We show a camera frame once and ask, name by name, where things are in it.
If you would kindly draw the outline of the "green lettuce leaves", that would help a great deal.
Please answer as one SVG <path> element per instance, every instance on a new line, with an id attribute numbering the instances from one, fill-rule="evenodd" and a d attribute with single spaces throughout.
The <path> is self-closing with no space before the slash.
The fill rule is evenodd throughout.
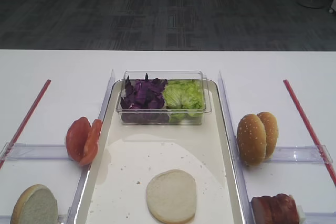
<path id="1" fill-rule="evenodd" d="M 183 120 L 190 124 L 201 122 L 205 103 L 199 81 L 170 81 L 163 90 L 163 98 L 167 109 L 184 111 L 171 113 L 169 123 L 180 124 Z"/>

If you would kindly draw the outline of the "rear sesame bun top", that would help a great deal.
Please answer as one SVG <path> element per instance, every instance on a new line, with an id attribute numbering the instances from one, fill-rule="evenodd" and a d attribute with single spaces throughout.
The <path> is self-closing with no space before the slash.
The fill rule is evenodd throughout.
<path id="1" fill-rule="evenodd" d="M 265 128 L 267 143 L 265 159 L 268 159 L 275 150 L 279 136 L 277 119 L 270 112 L 260 112 L 257 116 L 260 118 Z"/>

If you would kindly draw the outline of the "front sesame bun top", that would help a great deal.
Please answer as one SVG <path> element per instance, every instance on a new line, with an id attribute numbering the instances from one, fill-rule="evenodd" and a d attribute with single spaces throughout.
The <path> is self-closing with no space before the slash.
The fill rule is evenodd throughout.
<path id="1" fill-rule="evenodd" d="M 238 123 L 237 142 L 244 164 L 256 166 L 266 156 L 266 131 L 260 118 L 255 114 L 245 115 Z"/>

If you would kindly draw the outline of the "stack of meat slices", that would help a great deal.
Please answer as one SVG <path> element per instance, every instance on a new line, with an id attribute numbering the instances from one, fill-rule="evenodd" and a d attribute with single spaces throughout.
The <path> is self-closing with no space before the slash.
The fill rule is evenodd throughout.
<path id="1" fill-rule="evenodd" d="M 300 223 L 294 198 L 291 195 L 253 197 L 251 200 L 255 223 Z"/>

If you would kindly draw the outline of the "white rectangular metal tray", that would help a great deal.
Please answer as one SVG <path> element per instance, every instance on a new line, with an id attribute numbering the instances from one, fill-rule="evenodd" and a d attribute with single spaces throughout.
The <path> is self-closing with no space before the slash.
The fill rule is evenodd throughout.
<path id="1" fill-rule="evenodd" d="M 193 223 L 243 223 L 216 83 L 206 85 L 212 111 L 201 125 L 124 125 L 115 110 L 121 85 L 118 81 L 112 88 L 76 223 L 156 223 L 146 204 L 146 187 L 171 169 L 196 180 Z"/>

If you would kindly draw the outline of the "inner tomato slice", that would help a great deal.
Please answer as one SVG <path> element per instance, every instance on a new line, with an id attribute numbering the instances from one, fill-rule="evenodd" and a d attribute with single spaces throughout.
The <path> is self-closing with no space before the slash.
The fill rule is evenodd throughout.
<path id="1" fill-rule="evenodd" d="M 98 140 L 101 128 L 102 121 L 100 119 L 95 119 L 89 130 L 88 138 L 83 148 L 83 157 L 79 162 L 80 166 L 86 166 L 94 160 L 98 152 Z"/>

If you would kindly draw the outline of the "red rail strip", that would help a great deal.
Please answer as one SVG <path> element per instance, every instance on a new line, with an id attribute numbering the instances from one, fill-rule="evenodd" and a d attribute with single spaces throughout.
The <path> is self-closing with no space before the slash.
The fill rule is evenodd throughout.
<path id="1" fill-rule="evenodd" d="M 17 142 L 18 138 L 20 137 L 23 129 L 25 128 L 28 120 L 30 119 L 31 115 L 33 114 L 34 110 L 38 106 L 40 100 L 42 99 L 43 95 L 45 94 L 46 90 L 48 89 L 51 80 L 46 80 L 45 84 L 43 85 L 42 89 L 40 90 L 39 94 L 37 95 L 36 99 L 34 100 L 33 104 L 29 108 L 28 112 L 26 113 L 24 119 L 22 120 L 21 124 L 19 125 L 18 129 L 16 130 L 14 136 L 12 137 L 11 141 L 7 143 L 3 150 L 4 153 L 1 155 L 1 165 L 2 168 L 3 164 L 5 163 L 5 157 L 10 153 L 11 149 L 14 147 L 15 143 Z"/>
<path id="2" fill-rule="evenodd" d="M 325 167 L 326 167 L 333 183 L 335 184 L 335 170 L 332 166 L 332 159 L 329 156 L 329 154 L 327 153 L 327 149 L 325 147 L 323 147 L 323 145 L 320 143 L 320 141 L 319 141 L 312 125 L 310 124 L 309 119 L 306 116 L 306 114 L 305 114 L 297 96 L 295 95 L 294 90 L 292 89 L 289 81 L 288 80 L 283 80 L 283 83 L 284 83 L 292 101 L 294 102 L 294 104 L 295 104 L 295 106 L 296 106 L 296 108 L 297 108 L 297 110 L 298 110 L 298 112 L 299 112 L 299 114 L 300 114 L 300 116 L 301 116 L 301 118 L 302 118 L 302 120 L 303 120 L 303 122 L 304 122 L 304 124 L 305 124 L 313 142 L 314 142 L 314 144 L 315 144 L 315 146 L 318 148 L 319 153 L 320 153 L 320 155 L 321 155 L 321 157 L 324 161 Z"/>

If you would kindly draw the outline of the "right red rail strip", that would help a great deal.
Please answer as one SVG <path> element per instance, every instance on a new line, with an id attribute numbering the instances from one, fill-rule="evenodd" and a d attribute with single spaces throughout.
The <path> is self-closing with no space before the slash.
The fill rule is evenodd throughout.
<path id="1" fill-rule="evenodd" d="M 295 106 L 296 106 L 296 108 L 297 108 L 297 110 L 298 110 L 298 112 L 299 112 L 299 114 L 300 114 L 300 116 L 301 116 L 301 118 L 302 118 L 302 120 L 303 120 L 303 122 L 304 122 L 304 124 L 305 124 L 313 142 L 314 142 L 314 144 L 315 144 L 315 146 L 318 148 L 319 153 L 320 153 L 320 155 L 321 155 L 321 157 L 324 161 L 325 167 L 326 167 L 333 183 L 335 184 L 335 170 L 332 166 L 332 159 L 329 156 L 329 154 L 327 153 L 327 149 L 325 147 L 323 147 L 323 145 L 320 143 L 320 141 L 319 141 L 312 125 L 310 124 L 309 119 L 306 116 L 306 114 L 305 114 L 297 96 L 295 95 L 294 90 L 292 89 L 289 81 L 288 80 L 283 80 L 283 83 L 284 83 L 292 101 L 294 102 L 294 104 L 295 104 Z"/>

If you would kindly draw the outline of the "left red rail strip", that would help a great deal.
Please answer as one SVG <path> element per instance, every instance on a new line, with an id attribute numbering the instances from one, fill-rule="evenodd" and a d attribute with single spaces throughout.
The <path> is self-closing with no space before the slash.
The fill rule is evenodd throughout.
<path id="1" fill-rule="evenodd" d="M 45 94 L 46 90 L 48 89 L 51 80 L 46 80 L 45 84 L 43 85 L 42 89 L 40 90 L 39 94 L 37 95 L 36 99 L 34 100 L 33 104 L 29 108 L 28 112 L 26 113 L 24 119 L 22 120 L 21 124 L 19 125 L 18 129 L 16 130 L 14 136 L 12 137 L 11 141 L 7 143 L 3 150 L 4 153 L 1 155 L 1 165 L 2 168 L 3 164 L 5 163 L 5 157 L 10 153 L 11 149 L 14 147 L 15 143 L 17 142 L 18 138 L 20 137 L 23 129 L 25 128 L 28 120 L 30 119 L 31 115 L 33 114 L 34 110 L 38 106 L 40 100 L 42 99 L 43 95 Z"/>

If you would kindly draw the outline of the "clear plastic salad container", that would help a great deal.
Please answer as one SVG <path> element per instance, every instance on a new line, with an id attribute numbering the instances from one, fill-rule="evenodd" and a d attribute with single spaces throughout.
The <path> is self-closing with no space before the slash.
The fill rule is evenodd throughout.
<path id="1" fill-rule="evenodd" d="M 188 121 L 183 120 L 180 124 L 169 123 L 171 113 L 183 113 L 183 110 L 170 110 L 164 107 L 162 109 L 139 109 L 139 110 L 124 110 L 120 105 L 121 97 L 125 96 L 125 80 L 129 77 L 132 84 L 137 80 L 144 80 L 145 75 L 148 74 L 149 80 L 159 78 L 161 80 L 170 81 L 187 81 L 195 80 L 199 81 L 201 88 L 203 89 L 204 96 L 204 110 L 202 114 L 210 113 L 211 103 L 210 94 L 208 90 L 207 77 L 201 71 L 127 71 L 124 73 L 124 78 L 121 82 L 121 89 L 116 105 L 116 111 L 120 116 L 121 122 L 123 124 L 132 125 L 200 125 L 203 120 L 203 115 L 201 117 L 201 122 L 199 124 L 190 124 Z"/>

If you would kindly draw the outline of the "outer tomato slice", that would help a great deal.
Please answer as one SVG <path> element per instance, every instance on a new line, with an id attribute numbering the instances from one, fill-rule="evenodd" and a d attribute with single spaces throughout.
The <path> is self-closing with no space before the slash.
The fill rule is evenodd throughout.
<path id="1" fill-rule="evenodd" d="M 67 131 L 66 149 L 68 155 L 76 162 L 83 157 L 83 149 L 88 138 L 90 122 L 86 117 L 75 120 Z"/>

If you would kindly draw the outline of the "clear sesame bun track rail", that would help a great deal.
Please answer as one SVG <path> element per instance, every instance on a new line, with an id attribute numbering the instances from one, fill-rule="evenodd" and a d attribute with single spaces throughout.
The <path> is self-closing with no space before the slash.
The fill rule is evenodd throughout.
<path id="1" fill-rule="evenodd" d="M 276 146 L 273 154 L 265 162 L 332 164 L 333 159 L 325 145 Z"/>

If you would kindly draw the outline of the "purple cabbage leaves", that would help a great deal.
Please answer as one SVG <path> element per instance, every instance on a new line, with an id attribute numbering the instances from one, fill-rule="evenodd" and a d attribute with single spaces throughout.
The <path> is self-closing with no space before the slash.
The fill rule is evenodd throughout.
<path id="1" fill-rule="evenodd" d="M 144 80 L 131 83 L 129 77 L 125 80 L 125 96 L 121 97 L 120 105 L 124 110 L 162 109 L 164 107 L 163 91 L 168 81 L 155 78 L 149 80 L 148 74 Z"/>

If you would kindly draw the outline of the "right clear long divider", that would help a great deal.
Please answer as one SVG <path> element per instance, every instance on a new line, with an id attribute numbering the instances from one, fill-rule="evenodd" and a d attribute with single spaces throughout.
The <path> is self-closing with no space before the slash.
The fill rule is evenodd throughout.
<path id="1" fill-rule="evenodd" d="M 232 123 L 225 82 L 221 71 L 218 74 L 218 87 L 242 221 L 243 223 L 255 223 L 253 210 L 250 205 L 244 180 L 243 164 L 240 160 L 239 149 L 236 141 L 235 130 Z"/>

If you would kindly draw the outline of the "clear tomato track rail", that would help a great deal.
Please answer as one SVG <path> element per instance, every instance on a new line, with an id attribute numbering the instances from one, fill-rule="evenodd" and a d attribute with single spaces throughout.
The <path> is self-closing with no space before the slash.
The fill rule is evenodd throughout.
<path id="1" fill-rule="evenodd" d="M 6 143 L 1 151 L 1 161 L 60 161 L 71 160 L 66 146 L 59 144 Z"/>

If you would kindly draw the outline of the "clear long divider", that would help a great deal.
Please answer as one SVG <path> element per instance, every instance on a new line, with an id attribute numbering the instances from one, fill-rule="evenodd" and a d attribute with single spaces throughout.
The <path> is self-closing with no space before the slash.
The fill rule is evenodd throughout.
<path id="1" fill-rule="evenodd" d="M 236 141 L 235 130 L 232 123 L 225 82 L 221 71 L 218 74 L 218 87 L 242 221 L 243 223 L 255 223 L 253 210 L 250 205 L 244 180 L 243 164 L 240 160 L 239 149 Z"/>
<path id="2" fill-rule="evenodd" d="M 108 107 L 108 103 L 110 100 L 114 82 L 115 82 L 115 74 L 114 74 L 114 70 L 112 69 L 111 75 L 110 75 L 110 78 L 107 84 L 106 92 L 104 95 L 103 103 L 102 103 L 100 113 L 98 116 L 98 119 L 100 119 L 101 121 L 103 121 L 105 118 L 105 114 L 107 111 L 107 107 Z M 63 221 L 63 223 L 65 224 L 76 223 L 80 204 L 82 202 L 82 198 L 83 198 L 83 194 L 84 194 L 84 190 L 87 184 L 89 174 L 90 174 L 90 165 L 84 166 L 82 169 L 79 181 L 78 181 L 78 186 L 77 186 L 74 198 L 73 198 L 73 202 L 71 204 L 71 207 L 69 208 L 67 218 Z"/>

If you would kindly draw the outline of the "tomato slice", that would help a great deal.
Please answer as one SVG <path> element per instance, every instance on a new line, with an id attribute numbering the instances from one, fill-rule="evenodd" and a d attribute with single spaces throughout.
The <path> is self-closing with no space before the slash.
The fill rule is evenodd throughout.
<path id="1" fill-rule="evenodd" d="M 101 128 L 102 121 L 100 119 L 95 119 L 89 130 L 88 138 L 83 148 L 83 157 L 79 162 L 80 166 L 86 166 L 94 160 L 98 152 L 98 140 Z"/>
<path id="2" fill-rule="evenodd" d="M 83 157 L 83 149 L 88 138 L 90 122 L 86 117 L 75 120 L 67 131 L 66 149 L 68 155 L 76 162 Z"/>

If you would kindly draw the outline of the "left clear long divider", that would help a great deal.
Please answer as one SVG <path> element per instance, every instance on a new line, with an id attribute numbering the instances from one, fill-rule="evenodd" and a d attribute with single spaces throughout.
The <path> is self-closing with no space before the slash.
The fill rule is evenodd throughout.
<path id="1" fill-rule="evenodd" d="M 102 103 L 100 113 L 98 116 L 98 119 L 100 119 L 101 121 L 103 121 L 105 118 L 105 114 L 107 111 L 107 107 L 108 107 L 108 103 L 110 100 L 114 82 L 115 82 L 115 74 L 114 74 L 114 70 L 112 69 L 111 75 L 110 75 L 110 78 L 107 84 L 106 92 L 104 95 L 103 103 Z M 73 202 L 71 204 L 71 207 L 69 208 L 67 218 L 63 221 L 63 223 L 65 224 L 76 223 L 80 204 L 82 202 L 82 198 L 83 198 L 83 194 L 84 194 L 84 190 L 87 184 L 89 174 L 90 174 L 90 165 L 84 166 L 82 169 L 79 181 L 78 181 L 78 186 L 77 186 L 74 198 L 73 198 Z"/>

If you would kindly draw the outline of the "sesame bun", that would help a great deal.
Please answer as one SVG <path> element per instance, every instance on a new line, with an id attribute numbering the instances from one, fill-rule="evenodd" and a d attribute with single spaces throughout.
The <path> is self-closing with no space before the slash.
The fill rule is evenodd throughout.
<path id="1" fill-rule="evenodd" d="M 255 114 L 245 115 L 238 123 L 237 142 L 244 164 L 256 166 L 266 156 L 266 131 L 260 118 Z"/>
<path id="2" fill-rule="evenodd" d="M 270 112 L 260 112 L 257 116 L 260 118 L 265 128 L 267 143 L 265 159 L 268 159 L 275 150 L 279 136 L 277 119 Z"/>

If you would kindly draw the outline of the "white plastic pusher block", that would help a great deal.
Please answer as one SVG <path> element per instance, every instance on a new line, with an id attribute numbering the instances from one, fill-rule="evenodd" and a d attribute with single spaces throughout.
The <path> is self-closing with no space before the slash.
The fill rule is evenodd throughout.
<path id="1" fill-rule="evenodd" d="M 298 213 L 298 217 L 299 217 L 299 224 L 304 224 L 304 222 L 306 220 L 306 215 L 303 211 L 302 206 L 297 205 L 297 213 Z"/>

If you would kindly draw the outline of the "clear meat track rail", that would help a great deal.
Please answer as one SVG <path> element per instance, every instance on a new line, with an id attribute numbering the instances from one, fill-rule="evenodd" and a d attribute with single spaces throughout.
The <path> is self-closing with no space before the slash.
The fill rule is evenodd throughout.
<path id="1" fill-rule="evenodd" d="M 306 212 L 304 224 L 336 224 L 336 213 Z"/>

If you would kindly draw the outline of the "bun half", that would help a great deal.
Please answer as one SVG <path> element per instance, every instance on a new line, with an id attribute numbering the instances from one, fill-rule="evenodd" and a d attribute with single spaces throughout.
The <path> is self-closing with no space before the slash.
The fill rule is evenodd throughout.
<path id="1" fill-rule="evenodd" d="M 10 223 L 58 223 L 58 205 L 51 190 L 42 184 L 28 187 L 18 198 Z"/>
<path id="2" fill-rule="evenodd" d="M 146 187 L 146 203 L 152 216 L 162 223 L 187 223 L 196 213 L 196 181 L 180 169 L 157 174 Z"/>

